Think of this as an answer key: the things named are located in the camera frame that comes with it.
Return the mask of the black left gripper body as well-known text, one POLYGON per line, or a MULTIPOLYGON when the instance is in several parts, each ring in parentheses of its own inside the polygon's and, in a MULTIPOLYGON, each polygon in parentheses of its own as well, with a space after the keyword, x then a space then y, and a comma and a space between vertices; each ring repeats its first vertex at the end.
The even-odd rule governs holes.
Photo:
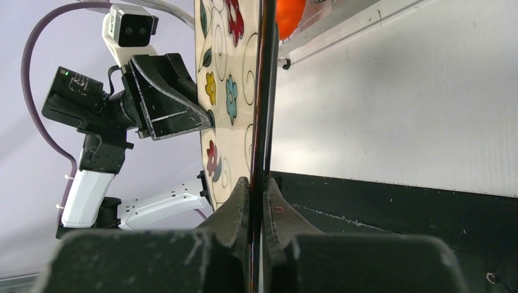
POLYGON ((136 133, 140 139, 150 137, 145 117, 140 106, 142 101, 136 78, 130 67, 124 65, 122 68, 118 65, 109 67, 108 69, 109 93, 107 94, 107 104, 109 104, 117 113, 121 122, 120 125, 126 129, 136 128, 136 133), (116 71, 122 72, 122 84, 124 89, 115 92, 112 74, 116 71))

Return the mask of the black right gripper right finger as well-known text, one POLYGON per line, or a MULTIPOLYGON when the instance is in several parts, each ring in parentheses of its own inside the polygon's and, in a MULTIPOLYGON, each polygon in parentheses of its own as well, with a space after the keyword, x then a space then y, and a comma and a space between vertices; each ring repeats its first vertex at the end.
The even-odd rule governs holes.
POLYGON ((324 234, 268 179, 263 195, 265 292, 467 292, 442 240, 424 235, 324 234))

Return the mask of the square floral plate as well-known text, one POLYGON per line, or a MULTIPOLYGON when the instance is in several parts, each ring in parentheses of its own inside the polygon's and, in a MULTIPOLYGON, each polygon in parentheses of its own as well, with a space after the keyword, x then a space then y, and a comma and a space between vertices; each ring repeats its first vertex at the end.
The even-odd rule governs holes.
POLYGON ((233 252, 244 292, 264 292, 262 191, 279 39, 275 1, 196 1, 197 98, 211 127, 201 131, 210 201, 241 213, 233 252))

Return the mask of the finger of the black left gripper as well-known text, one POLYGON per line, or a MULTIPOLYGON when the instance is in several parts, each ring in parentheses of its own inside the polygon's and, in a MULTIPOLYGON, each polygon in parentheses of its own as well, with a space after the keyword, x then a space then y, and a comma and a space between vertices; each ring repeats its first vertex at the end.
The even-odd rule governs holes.
POLYGON ((199 104, 197 85, 179 53, 134 55, 129 67, 151 139, 164 140, 214 126, 213 114, 199 104))

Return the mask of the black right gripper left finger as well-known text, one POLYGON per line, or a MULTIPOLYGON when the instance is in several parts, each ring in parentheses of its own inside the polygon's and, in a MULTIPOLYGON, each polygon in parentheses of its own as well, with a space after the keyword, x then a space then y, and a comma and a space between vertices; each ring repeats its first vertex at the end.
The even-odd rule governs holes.
POLYGON ((249 181, 193 230, 67 234, 33 292, 248 292, 249 181))

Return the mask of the orange plastic bowl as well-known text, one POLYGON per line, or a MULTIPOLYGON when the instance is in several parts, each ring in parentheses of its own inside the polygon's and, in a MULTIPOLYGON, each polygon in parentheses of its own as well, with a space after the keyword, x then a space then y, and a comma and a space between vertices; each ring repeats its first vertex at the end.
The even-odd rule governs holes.
POLYGON ((276 22, 279 40, 287 39, 299 25, 306 0, 276 0, 276 22))

